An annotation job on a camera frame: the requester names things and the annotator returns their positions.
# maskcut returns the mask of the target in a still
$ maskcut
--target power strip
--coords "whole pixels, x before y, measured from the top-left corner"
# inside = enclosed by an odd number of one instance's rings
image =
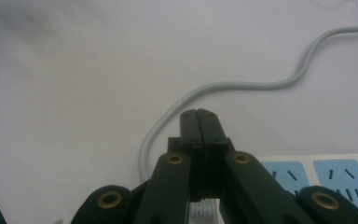
[[[335,190],[358,206],[358,154],[258,157],[266,169],[292,194],[306,186],[324,186]],[[211,200],[213,210],[198,210],[191,224],[224,224],[218,201]]]

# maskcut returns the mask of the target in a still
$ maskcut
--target screw hole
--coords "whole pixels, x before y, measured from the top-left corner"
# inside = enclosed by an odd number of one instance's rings
[[[118,206],[122,201],[122,196],[117,191],[108,191],[98,198],[98,205],[101,208],[112,208]]]
[[[251,159],[246,155],[241,155],[241,154],[234,155],[234,161],[237,163],[245,164],[245,163],[248,163],[250,160]]]
[[[339,208],[339,202],[332,196],[322,193],[315,192],[311,195],[312,200],[319,204],[321,207],[329,210],[336,210]]]
[[[168,163],[179,164],[183,162],[183,157],[179,155],[171,155],[168,157]]]

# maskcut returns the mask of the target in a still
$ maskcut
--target blue socket panel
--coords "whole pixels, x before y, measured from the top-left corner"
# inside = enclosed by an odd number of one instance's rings
[[[298,195],[302,188],[310,185],[304,166],[299,161],[264,161],[262,164],[275,180],[293,195]]]
[[[313,165],[323,187],[335,190],[358,207],[357,161],[315,161]]]

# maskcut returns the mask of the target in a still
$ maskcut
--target power cord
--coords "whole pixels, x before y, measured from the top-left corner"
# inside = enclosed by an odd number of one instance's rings
[[[267,82],[267,83],[255,83],[255,82],[217,82],[208,85],[204,85],[196,88],[195,90],[189,92],[183,96],[179,101],[177,101],[165,114],[157,121],[157,123],[150,129],[145,137],[139,157],[139,172],[143,181],[146,181],[150,178],[151,174],[147,166],[148,155],[150,153],[150,148],[156,136],[159,134],[161,129],[170,121],[173,116],[175,116],[185,105],[196,99],[197,97],[214,92],[214,91],[226,91],[226,90],[249,90],[249,91],[272,91],[277,89],[282,89],[288,87],[292,84],[295,84],[303,76],[305,76],[308,66],[310,65],[310,60],[314,55],[316,48],[328,37],[332,35],[341,35],[349,33],[358,33],[358,26],[354,27],[343,27],[330,30],[313,41],[309,49],[304,55],[304,60],[299,66],[298,71],[291,77],[276,81],[276,82]]]

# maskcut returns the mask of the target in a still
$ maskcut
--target white table surface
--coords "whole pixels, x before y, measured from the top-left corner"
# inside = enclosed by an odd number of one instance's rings
[[[215,81],[291,76],[323,32],[358,25],[358,0],[0,0],[0,208],[7,223],[70,223],[95,189],[133,189],[147,131]],[[222,91],[216,113],[256,156],[358,153],[358,34],[321,45],[280,91]],[[158,137],[153,167],[174,119]]]

